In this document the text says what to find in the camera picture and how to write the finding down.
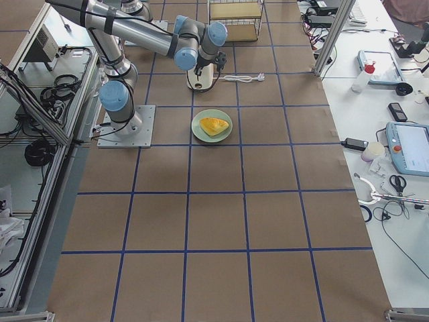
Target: green plate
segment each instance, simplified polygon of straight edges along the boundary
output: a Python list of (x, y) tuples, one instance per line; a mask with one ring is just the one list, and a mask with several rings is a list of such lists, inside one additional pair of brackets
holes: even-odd
[[(204, 130), (200, 127), (200, 120), (204, 119), (205, 117), (216, 117), (217, 119), (223, 119), (224, 121), (228, 122), (229, 127), (215, 135), (215, 136), (209, 136)], [(219, 142), (228, 137), (228, 135), (233, 130), (233, 122), (231, 121), (231, 118), (226, 114), (225, 112), (219, 111), (218, 109), (205, 109), (204, 111), (201, 111), (197, 115), (195, 115), (194, 119), (192, 120), (192, 133), (201, 141), (213, 143), (213, 142)]]

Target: black round object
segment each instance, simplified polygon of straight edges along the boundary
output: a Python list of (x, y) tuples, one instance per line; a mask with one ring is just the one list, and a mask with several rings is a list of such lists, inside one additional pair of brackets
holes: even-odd
[(396, 94), (398, 94), (399, 96), (405, 96), (413, 93), (413, 86), (408, 83), (399, 83), (398, 85), (396, 85), (395, 91)]
[(37, 140), (25, 147), (24, 157), (30, 166), (45, 166), (51, 162), (55, 147), (46, 140)]

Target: white cup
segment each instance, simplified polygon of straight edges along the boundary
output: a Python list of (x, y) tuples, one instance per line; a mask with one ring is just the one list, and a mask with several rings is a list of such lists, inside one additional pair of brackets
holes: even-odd
[(361, 159), (365, 162), (372, 162), (376, 157), (383, 156), (385, 149), (380, 142), (370, 142), (361, 154)]

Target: white desk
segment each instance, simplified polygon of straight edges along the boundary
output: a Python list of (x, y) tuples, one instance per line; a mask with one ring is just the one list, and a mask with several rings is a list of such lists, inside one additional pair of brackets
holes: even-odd
[[(362, 12), (368, 20), (367, 29), (387, 29), (396, 31), (388, 14), (380, 1), (359, 0)], [(404, 109), (408, 119), (418, 123), (429, 124), (429, 105), (422, 101), (421, 95), (414, 93), (399, 97), (393, 89), (380, 89), (369, 86), (361, 94), (350, 90), (355, 77), (359, 73), (356, 55), (361, 49), (390, 51), (388, 39), (391, 32), (360, 32), (339, 36), (336, 43), (338, 57), (323, 80), (323, 86), (334, 117), (334, 122), (341, 140), (346, 137), (375, 141), (375, 132), (393, 121), (387, 105), (398, 102)], [(412, 60), (400, 60), (402, 68), (415, 68)], [(404, 72), (406, 80), (418, 89), (429, 93), (429, 79), (423, 78), (419, 72)], [(357, 172), (372, 181), (376, 188), (383, 181), (376, 174), (369, 173), (369, 165), (360, 159), (360, 153), (346, 150), (345, 157), (351, 176)], [(388, 176), (395, 174), (393, 166), (387, 167)], [(405, 194), (415, 193), (416, 198), (429, 199), (429, 178), (404, 176), (408, 182)], [(369, 187), (356, 178), (353, 179), (360, 198), (369, 200)], [(392, 217), (385, 221), (384, 226), (394, 240), (429, 274), (429, 207), (425, 211), (416, 211), (409, 204), (410, 220), (405, 217)], [(381, 222), (372, 220), (367, 224), (371, 243), (379, 264), (381, 276), (387, 295), (394, 308), (429, 308), (429, 280), (418, 271), (412, 262), (405, 257), (393, 242), (386, 236)]]

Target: red bottle cap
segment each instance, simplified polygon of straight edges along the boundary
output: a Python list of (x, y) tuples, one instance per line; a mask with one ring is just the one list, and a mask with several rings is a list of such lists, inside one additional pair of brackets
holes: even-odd
[(368, 74), (373, 74), (375, 71), (374, 64), (375, 62), (373, 62), (372, 64), (365, 64), (365, 72), (367, 72)]

